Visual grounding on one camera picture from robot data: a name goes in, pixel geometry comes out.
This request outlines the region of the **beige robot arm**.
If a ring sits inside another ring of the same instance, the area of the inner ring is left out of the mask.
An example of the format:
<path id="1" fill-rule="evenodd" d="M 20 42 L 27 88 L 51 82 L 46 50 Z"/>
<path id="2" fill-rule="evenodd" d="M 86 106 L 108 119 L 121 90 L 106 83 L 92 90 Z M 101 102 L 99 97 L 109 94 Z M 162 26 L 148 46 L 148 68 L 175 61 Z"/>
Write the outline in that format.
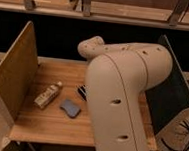
<path id="1" fill-rule="evenodd" d="M 173 59 L 160 44 L 106 44 L 100 36 L 79 43 L 89 61 L 86 97 L 96 151 L 149 151 L 139 94 L 166 80 Z"/>

